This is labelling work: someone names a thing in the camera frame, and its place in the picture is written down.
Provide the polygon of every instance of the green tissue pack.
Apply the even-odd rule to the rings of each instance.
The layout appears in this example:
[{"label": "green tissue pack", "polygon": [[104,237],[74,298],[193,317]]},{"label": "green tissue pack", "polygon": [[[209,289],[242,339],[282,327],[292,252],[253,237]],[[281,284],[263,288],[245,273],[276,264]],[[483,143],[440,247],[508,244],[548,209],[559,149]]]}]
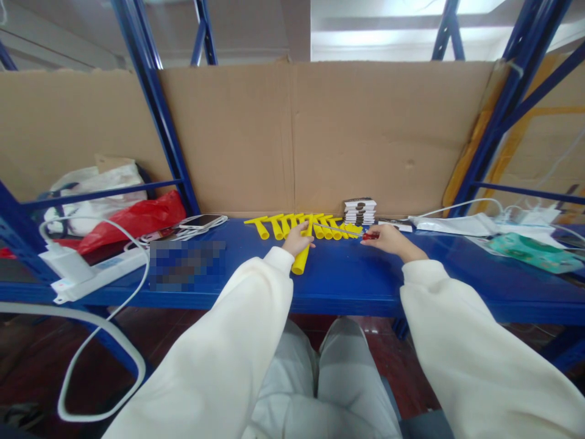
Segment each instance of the green tissue pack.
[{"label": "green tissue pack", "polygon": [[506,256],[555,274],[583,268],[583,263],[571,253],[515,233],[498,236],[487,245]]}]

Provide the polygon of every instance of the hand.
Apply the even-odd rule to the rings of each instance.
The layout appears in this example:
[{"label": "hand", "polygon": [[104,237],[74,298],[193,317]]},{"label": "hand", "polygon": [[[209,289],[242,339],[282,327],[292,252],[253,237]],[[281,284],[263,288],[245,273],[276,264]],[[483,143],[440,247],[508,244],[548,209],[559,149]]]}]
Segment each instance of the hand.
[{"label": "hand", "polygon": [[309,222],[305,221],[291,230],[285,243],[282,244],[282,249],[288,251],[294,257],[297,257],[297,254],[301,253],[308,245],[310,245],[311,248],[315,248],[315,244],[313,244],[313,240],[315,239],[314,236],[305,237],[300,235],[300,233],[303,230],[306,230],[308,226]]},{"label": "hand", "polygon": [[402,262],[428,259],[426,253],[412,244],[396,227],[390,224],[370,226],[370,235],[379,235],[378,239],[362,241],[361,244],[379,248],[386,253],[400,256]]}]

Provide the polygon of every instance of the white phone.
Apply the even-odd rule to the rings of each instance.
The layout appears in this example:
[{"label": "white phone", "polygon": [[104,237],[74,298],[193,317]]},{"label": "white phone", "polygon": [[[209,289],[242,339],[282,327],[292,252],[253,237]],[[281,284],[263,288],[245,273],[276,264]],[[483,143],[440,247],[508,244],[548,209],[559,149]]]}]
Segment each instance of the white phone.
[{"label": "white phone", "polygon": [[181,221],[177,227],[179,229],[194,229],[194,230],[201,230],[201,229],[209,229],[211,227],[215,227],[218,223],[223,223],[225,221],[224,215],[210,215],[208,213],[203,215],[196,215],[190,216],[189,218],[185,218]]}]

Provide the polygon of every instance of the cardboard backdrop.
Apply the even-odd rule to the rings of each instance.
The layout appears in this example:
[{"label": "cardboard backdrop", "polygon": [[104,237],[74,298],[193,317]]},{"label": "cardboard backdrop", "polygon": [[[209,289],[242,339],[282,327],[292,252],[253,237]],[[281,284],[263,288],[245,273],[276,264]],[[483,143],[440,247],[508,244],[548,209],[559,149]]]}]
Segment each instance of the cardboard backdrop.
[{"label": "cardboard backdrop", "polygon": [[[493,63],[284,63],[160,73],[204,212],[378,213],[441,205]],[[0,171],[20,200],[94,154],[169,171],[140,85],[127,71],[0,74]]]}]

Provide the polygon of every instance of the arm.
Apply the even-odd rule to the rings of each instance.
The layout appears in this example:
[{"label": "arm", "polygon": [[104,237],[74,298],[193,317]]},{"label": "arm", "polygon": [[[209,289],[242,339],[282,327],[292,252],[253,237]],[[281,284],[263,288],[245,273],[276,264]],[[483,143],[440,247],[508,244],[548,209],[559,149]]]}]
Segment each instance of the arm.
[{"label": "arm", "polygon": [[405,262],[402,305],[455,436],[583,437],[585,398],[565,375],[497,324],[472,287],[393,227],[378,227],[377,242],[363,243]]},{"label": "arm", "polygon": [[234,272],[213,308],[179,337],[104,438],[242,436],[285,326],[294,257],[312,241],[300,236],[306,228],[301,224],[282,248]]}]

